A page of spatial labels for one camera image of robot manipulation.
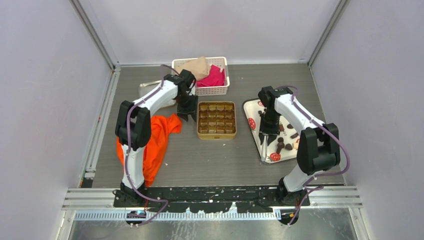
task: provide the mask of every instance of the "folded cloth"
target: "folded cloth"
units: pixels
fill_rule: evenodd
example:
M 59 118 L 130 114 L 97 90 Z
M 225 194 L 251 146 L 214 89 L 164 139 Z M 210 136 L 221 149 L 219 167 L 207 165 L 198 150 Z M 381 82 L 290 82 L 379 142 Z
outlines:
M 183 65 L 177 66 L 175 68 L 178 73 L 181 73 L 183 69 L 190 71 L 194 75 L 196 80 L 201 80 L 209 75 L 211 66 L 208 63 L 208 60 L 206 60 L 204 56 L 201 56 L 197 59 L 190 60 L 184 63 Z
M 151 117 L 151 137 L 144 148 L 143 171 L 146 187 L 150 187 L 161 167 L 168 146 L 168 136 L 171 133 L 181 132 L 183 123 L 174 113 L 170 117 Z M 120 163 L 124 165 L 124 152 L 119 138 L 116 138 L 116 154 Z
M 214 86 L 223 86 L 225 83 L 225 68 L 221 68 L 212 65 L 210 67 L 209 76 L 203 78 L 202 80 L 197 80 L 196 86 L 201 87 L 214 87 Z

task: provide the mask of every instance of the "gold tray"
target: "gold tray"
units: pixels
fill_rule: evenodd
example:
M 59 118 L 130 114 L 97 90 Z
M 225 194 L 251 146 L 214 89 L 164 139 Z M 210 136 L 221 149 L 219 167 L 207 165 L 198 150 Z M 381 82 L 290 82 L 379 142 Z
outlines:
M 201 101 L 197 105 L 197 135 L 201 140 L 234 139 L 236 105 L 232 101 Z

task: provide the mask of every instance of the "beige cloth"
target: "beige cloth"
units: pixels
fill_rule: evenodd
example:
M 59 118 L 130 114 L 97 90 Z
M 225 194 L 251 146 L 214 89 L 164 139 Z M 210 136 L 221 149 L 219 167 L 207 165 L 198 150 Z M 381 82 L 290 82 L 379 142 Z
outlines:
M 196 80 L 202 80 L 209 76 L 209 71 L 211 70 L 211 66 L 204 56 L 201 56 L 197 59 L 190 60 L 184 63 L 181 66 L 177 66 L 175 70 L 180 73 L 183 69 L 190 71 Z

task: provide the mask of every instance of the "gray table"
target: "gray table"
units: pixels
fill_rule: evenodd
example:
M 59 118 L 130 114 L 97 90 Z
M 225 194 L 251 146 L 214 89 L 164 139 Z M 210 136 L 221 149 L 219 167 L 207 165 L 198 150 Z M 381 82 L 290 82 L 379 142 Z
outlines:
M 181 133 L 171 134 L 165 159 L 153 186 L 231 186 L 275 185 L 289 174 L 296 160 L 261 164 L 258 151 L 242 109 L 243 102 L 257 98 L 261 87 L 294 85 L 300 89 L 299 101 L 316 117 L 324 120 L 311 73 L 306 64 L 246 64 L 228 66 L 230 86 L 226 95 L 200 96 L 199 101 L 231 101 L 236 106 L 237 135 L 233 140 L 200 140 L 196 125 L 184 122 Z M 158 67 L 128 67 L 121 70 L 116 94 L 93 181 L 93 188 L 118 187 L 123 168 L 115 150 L 115 124 L 122 101 L 137 99 L 141 83 L 160 79 Z M 176 106 L 156 114 L 170 116 Z M 314 183 L 344 183 L 341 176 L 321 177 Z

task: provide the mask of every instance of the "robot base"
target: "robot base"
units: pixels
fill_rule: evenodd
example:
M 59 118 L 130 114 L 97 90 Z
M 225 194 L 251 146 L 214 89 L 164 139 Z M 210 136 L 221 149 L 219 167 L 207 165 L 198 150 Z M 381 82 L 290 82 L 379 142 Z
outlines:
M 288 192 L 286 186 L 284 185 L 284 177 L 281 178 L 278 182 L 277 187 L 277 199 L 278 201 L 285 206 L 297 206 L 301 200 L 307 194 L 306 190 L 299 190 L 294 192 Z M 304 206 L 310 205 L 309 198 L 305 199 L 303 202 Z
M 147 196 L 147 188 L 144 182 L 137 190 Z M 123 182 L 120 183 L 120 189 L 113 191 L 113 194 L 115 195 L 113 201 L 115 208 L 143 207 L 146 202 L 144 198 L 139 196 L 132 188 L 125 186 Z

